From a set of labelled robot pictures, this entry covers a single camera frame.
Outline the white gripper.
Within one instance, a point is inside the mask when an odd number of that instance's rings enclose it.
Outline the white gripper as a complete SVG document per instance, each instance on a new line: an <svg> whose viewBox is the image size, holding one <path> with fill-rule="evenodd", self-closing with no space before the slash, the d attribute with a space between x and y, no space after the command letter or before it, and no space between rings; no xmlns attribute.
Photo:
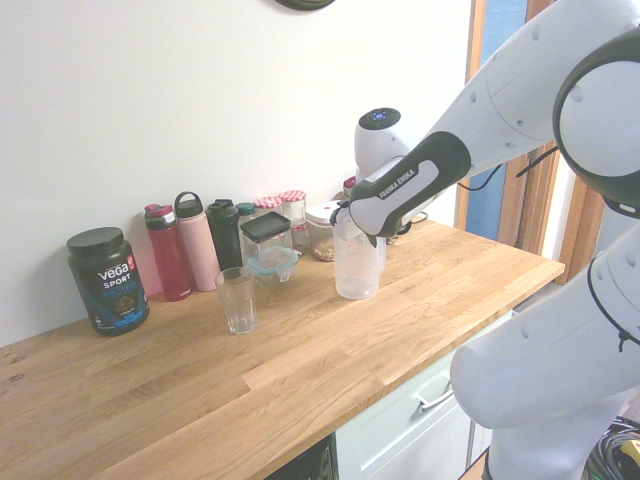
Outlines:
<svg viewBox="0 0 640 480"><path fill-rule="evenodd" d="M367 236L358 226L354 223L347 208L336 209L331 216L331 223L333 225L333 238L335 242L348 242L351 240L357 240L359 242L367 242L373 248L377 248L377 237Z"/></svg>

